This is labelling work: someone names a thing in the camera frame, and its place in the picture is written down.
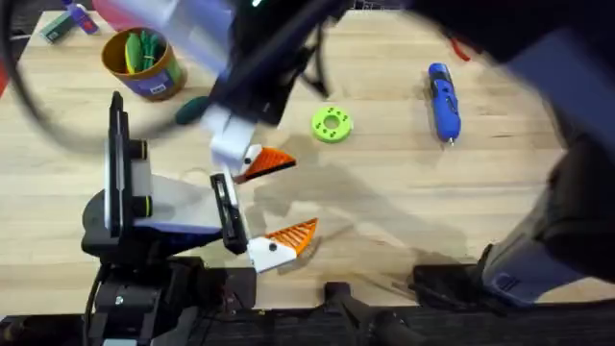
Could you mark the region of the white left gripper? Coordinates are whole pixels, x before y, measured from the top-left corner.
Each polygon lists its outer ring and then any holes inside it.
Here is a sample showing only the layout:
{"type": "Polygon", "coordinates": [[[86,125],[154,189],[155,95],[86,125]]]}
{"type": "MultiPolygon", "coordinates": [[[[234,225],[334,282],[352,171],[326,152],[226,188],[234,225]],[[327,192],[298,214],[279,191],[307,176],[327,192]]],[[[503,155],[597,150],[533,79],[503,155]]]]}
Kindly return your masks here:
{"type": "Polygon", "coordinates": [[[156,263],[220,240],[257,273],[290,263],[311,243],[317,218],[248,241],[234,184],[244,184],[296,165],[275,147],[251,144],[230,175],[211,175],[210,186],[153,173],[143,140],[105,143],[104,187],[83,212],[82,250],[103,263],[156,263]]]}

